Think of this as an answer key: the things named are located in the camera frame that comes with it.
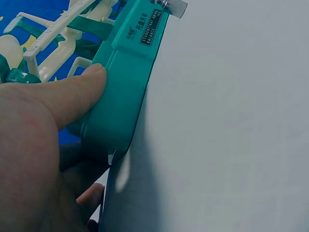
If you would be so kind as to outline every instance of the label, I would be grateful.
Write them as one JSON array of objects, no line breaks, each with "label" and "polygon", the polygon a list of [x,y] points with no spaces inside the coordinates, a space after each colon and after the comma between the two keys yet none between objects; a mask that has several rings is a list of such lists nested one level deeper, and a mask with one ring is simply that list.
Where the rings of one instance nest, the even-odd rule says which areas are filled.
[{"label": "label", "polygon": [[151,44],[153,43],[154,37],[155,37],[155,32],[158,28],[161,16],[162,16],[162,11],[154,9],[152,15],[150,16],[146,29],[140,39],[141,44],[144,44],[146,46],[151,46]]}]

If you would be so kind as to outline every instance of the white plastic parts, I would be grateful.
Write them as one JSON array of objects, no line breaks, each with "label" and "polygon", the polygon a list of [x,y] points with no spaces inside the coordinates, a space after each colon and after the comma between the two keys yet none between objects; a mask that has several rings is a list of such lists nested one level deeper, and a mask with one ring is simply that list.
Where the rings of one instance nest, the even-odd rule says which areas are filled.
[{"label": "white plastic parts", "polygon": [[6,58],[10,69],[12,69],[19,66],[23,60],[24,52],[17,38],[13,35],[2,35],[0,36],[0,54]]},{"label": "white plastic parts", "polygon": [[89,59],[86,59],[86,58],[83,58],[83,57],[77,57],[75,59],[75,61],[73,62],[67,77],[74,76],[74,73],[75,73],[75,71],[78,67],[81,67],[81,68],[84,68],[84,69],[88,68],[91,65],[91,62],[92,62],[92,60],[89,60]]}]

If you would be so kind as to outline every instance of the metal screw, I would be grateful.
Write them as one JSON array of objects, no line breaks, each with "label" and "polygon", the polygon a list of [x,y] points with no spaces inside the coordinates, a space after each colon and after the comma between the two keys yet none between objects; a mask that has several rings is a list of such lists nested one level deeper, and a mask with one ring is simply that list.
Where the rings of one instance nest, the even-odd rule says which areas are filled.
[{"label": "metal screw", "polygon": [[188,5],[182,0],[150,0],[150,2],[161,5],[164,12],[178,18],[182,17]]}]

